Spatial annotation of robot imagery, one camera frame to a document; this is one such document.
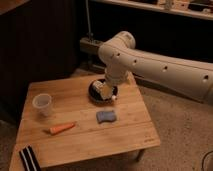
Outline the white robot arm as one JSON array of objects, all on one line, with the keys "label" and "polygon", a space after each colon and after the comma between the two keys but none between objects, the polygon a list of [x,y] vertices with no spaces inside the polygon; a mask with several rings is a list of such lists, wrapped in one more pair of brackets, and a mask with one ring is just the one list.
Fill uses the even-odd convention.
[{"label": "white robot arm", "polygon": [[99,58],[106,64],[108,85],[117,86],[130,71],[196,101],[213,106],[213,64],[137,50],[135,38],[121,31],[102,43]]}]

